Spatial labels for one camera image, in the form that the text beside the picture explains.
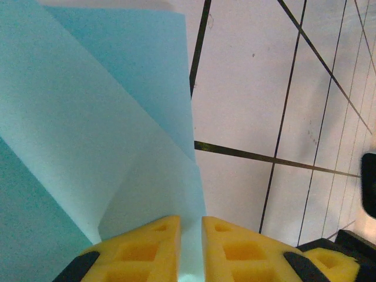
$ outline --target black object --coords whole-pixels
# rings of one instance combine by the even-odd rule
[[[372,217],[376,217],[376,154],[366,153],[361,161],[362,205]]]
[[[335,243],[347,250],[361,254],[376,264],[376,245],[356,235],[354,232],[339,230]]]
[[[76,257],[53,282],[80,282],[93,266],[99,255],[99,252],[91,251],[90,253]]]
[[[308,258],[287,251],[283,254],[302,282],[330,282]]]

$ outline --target white floor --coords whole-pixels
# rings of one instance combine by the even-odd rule
[[[192,60],[204,1],[175,2]],[[300,22],[304,1],[284,3]],[[277,0],[211,3],[192,99],[195,139],[212,151],[196,151],[209,215],[259,231],[264,213],[261,232],[294,246],[352,228],[376,124],[376,1],[356,4],[359,14],[354,0],[307,1],[302,28],[317,53],[300,36],[284,112],[298,36],[287,11]],[[275,153],[298,164],[273,166]]]

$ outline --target yellow foam pad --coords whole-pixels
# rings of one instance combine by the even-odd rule
[[[353,257],[323,248],[306,251],[304,255],[332,282],[353,282],[357,278],[360,266]]]
[[[300,282],[283,253],[303,253],[243,227],[203,217],[202,243],[207,282]]]
[[[85,250],[100,256],[82,282],[176,282],[180,217],[168,216]]]

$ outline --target white tile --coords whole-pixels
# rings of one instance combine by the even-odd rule
[[[373,99],[374,92],[375,92],[375,86],[376,86],[376,76],[375,76],[375,72],[373,68],[371,67],[368,73],[367,83],[365,85],[365,90],[364,90],[363,103],[362,103],[362,107],[360,111],[360,114],[362,118],[365,120],[365,122],[367,122],[368,116],[370,115],[372,99]]]
[[[371,149],[372,135],[369,131],[365,134],[365,140],[363,144],[362,154],[367,153]]]
[[[297,29],[277,1],[213,1],[210,13],[193,94],[195,138],[272,156]]]
[[[297,22],[300,23],[304,0],[285,0],[284,2]]]
[[[345,126],[340,144],[340,151],[338,154],[338,162],[336,170],[341,172],[348,172],[350,167],[351,153],[353,152],[353,145],[355,142],[355,134],[357,132],[358,115],[354,109],[349,105],[346,114]]]
[[[277,156],[313,164],[330,76],[305,41],[298,46]]]
[[[341,216],[340,221],[338,224],[338,229],[342,229],[344,226],[346,226],[349,222],[348,219],[350,218],[350,212],[351,212],[351,202],[353,200],[354,195],[354,189],[355,185],[357,184],[357,178],[356,177],[347,177],[347,183],[345,188],[345,194],[343,197],[343,203],[341,208]]]
[[[347,1],[333,74],[349,95],[362,33],[354,1]]]
[[[303,30],[324,62],[332,68],[345,1],[307,1]]]
[[[321,131],[320,144],[318,145],[316,166],[335,169],[347,103],[342,92],[332,81],[323,129]]]
[[[354,148],[352,151],[353,154],[351,156],[349,173],[359,175],[360,174],[360,159],[362,157],[363,144],[364,144],[365,134],[367,132],[367,128],[365,127],[365,125],[362,123],[361,120],[359,120],[358,122],[358,128],[356,131],[357,131],[357,135],[355,137]]]
[[[259,231],[271,164],[196,151],[207,214]]]
[[[368,118],[368,127],[372,132],[376,129],[376,95],[374,95],[373,101],[371,102],[370,116]]]
[[[361,206],[361,180],[358,179],[355,185],[355,189],[354,189],[354,198],[352,199],[352,202],[351,202],[350,217],[348,219],[349,223],[353,222],[356,219],[360,206]]]
[[[299,245],[321,238],[333,174],[314,171]]]
[[[369,14],[367,12],[368,0],[356,0],[356,2],[358,4],[360,17],[362,19],[362,22],[364,22],[365,21],[365,14],[367,13],[367,16],[369,16]]]
[[[368,7],[367,17],[364,22],[364,32],[368,40],[368,44],[370,45],[370,48],[372,48],[375,36],[376,36],[376,16],[375,16],[375,9],[376,9],[376,3],[371,3]]]
[[[310,178],[311,170],[275,166],[262,234],[297,245]]]
[[[368,70],[370,68],[370,62],[370,53],[368,52],[364,36],[362,36],[357,64],[355,66],[354,79],[352,80],[350,92],[350,101],[352,101],[358,112],[360,112],[361,110],[365,83],[368,76]]]
[[[340,219],[343,195],[345,192],[347,176],[336,174],[328,204],[327,217],[324,224],[323,238],[327,238],[337,232]]]

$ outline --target light blue paper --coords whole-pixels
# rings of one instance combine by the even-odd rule
[[[52,281],[91,245],[0,138],[0,281]]]
[[[0,134],[93,243],[160,127],[45,10],[0,7]]]
[[[184,16],[45,7],[194,160]]]
[[[146,219],[180,214],[184,224],[180,274],[201,280],[199,221],[204,202],[195,163],[38,4],[1,2],[0,27],[4,141],[93,243],[100,240],[99,223],[101,231],[103,224],[110,229],[118,223],[106,223],[102,217],[111,216],[109,210],[112,216],[123,213],[122,207],[113,209],[113,197],[128,189],[130,194],[143,192],[151,207],[145,213],[136,206],[128,210],[130,218],[140,218],[138,226]],[[159,167],[153,167],[156,161]],[[140,181],[135,177],[146,175],[157,179],[149,189],[160,190],[158,198],[148,195],[147,187],[135,190]],[[122,199],[126,206],[139,200]],[[171,205],[170,199],[180,205]],[[124,231],[136,223],[125,222]],[[17,234],[15,242],[23,236]]]
[[[203,281],[201,217],[206,214],[199,168],[174,142],[155,135],[138,155],[100,225],[103,239],[170,214],[182,216],[180,277]]]

